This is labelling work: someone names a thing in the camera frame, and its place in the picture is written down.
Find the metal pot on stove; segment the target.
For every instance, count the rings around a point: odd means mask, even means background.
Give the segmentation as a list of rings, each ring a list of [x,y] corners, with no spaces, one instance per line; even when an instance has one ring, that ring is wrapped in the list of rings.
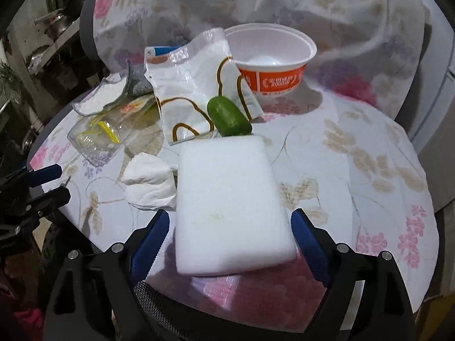
[[[34,25],[44,29],[44,34],[52,41],[58,39],[73,22],[64,9],[57,9],[34,20]]]

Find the white orange instant noodle bowl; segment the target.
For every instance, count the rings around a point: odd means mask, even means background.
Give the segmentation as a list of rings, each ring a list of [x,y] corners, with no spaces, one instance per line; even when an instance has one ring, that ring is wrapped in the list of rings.
[[[251,91],[262,97],[280,97],[298,88],[318,51],[305,33],[278,24],[248,23],[224,33],[237,68]]]

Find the crumpled white tissue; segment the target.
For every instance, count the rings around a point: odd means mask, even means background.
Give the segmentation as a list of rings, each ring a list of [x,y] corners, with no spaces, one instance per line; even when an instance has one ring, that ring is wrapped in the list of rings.
[[[141,152],[127,164],[121,183],[130,205],[142,210],[175,209],[177,169],[155,155]]]

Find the clear plastic tray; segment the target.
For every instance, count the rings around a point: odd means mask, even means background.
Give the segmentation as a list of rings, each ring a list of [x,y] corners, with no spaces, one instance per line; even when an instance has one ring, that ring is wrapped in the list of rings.
[[[154,90],[144,75],[110,75],[72,104],[80,120],[70,129],[68,140],[91,165],[106,165],[147,122],[146,114],[154,105]]]

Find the green cucumber piece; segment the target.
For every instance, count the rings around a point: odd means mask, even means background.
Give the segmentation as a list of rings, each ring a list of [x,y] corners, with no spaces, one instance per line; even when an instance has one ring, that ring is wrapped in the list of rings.
[[[223,137],[247,136],[252,126],[239,108],[226,97],[216,96],[209,100],[208,115]]]

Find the white foam sponge block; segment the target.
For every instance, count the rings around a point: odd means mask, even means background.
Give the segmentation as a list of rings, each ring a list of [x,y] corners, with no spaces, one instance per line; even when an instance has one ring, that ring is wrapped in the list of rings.
[[[175,220],[177,271],[223,276],[296,258],[290,219],[258,136],[182,145]]]

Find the floral tablecloth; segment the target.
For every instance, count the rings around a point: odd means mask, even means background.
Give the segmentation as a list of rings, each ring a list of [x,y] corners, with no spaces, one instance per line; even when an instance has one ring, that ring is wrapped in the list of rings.
[[[96,0],[94,36],[112,72],[143,62],[146,45],[184,45],[212,27],[271,22],[309,35],[318,47],[293,93],[262,102],[254,132],[267,146],[288,213],[303,208],[315,226],[355,251],[386,249],[403,275],[413,311],[430,285],[439,237],[423,167],[393,121],[416,74],[423,45],[422,0]],[[145,226],[153,212],[125,199],[123,171],[140,152],[177,164],[159,123],[93,167],[67,139],[82,119],[63,118],[30,165],[58,163],[72,195],[65,212],[105,250]],[[171,237],[146,282],[162,294],[255,326],[303,331],[324,288],[299,258],[240,276],[194,278],[175,269]]]

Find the grey knitted cloth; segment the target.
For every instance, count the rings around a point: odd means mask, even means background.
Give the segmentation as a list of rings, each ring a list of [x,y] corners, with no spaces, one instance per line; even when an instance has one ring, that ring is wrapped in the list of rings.
[[[153,94],[152,85],[145,77],[145,69],[143,64],[132,64],[127,60],[127,68],[122,73],[122,79],[126,80],[123,88],[123,94],[129,97],[140,97],[142,95]]]

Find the yellow noodle snack wrapper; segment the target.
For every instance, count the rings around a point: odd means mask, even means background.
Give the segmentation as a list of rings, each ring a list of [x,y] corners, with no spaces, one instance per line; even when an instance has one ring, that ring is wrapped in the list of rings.
[[[112,144],[124,142],[133,131],[139,119],[155,103],[153,94],[137,98],[125,97],[100,115],[91,120],[85,133],[94,132],[105,136]]]

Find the white brown patterned plastic bag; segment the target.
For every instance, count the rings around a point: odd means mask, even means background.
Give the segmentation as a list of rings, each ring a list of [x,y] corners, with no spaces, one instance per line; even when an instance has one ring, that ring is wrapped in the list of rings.
[[[208,112],[211,99],[230,100],[252,121],[263,115],[258,100],[231,54],[223,28],[205,31],[166,54],[144,50],[146,80],[152,85],[164,138],[177,144],[216,130]]]

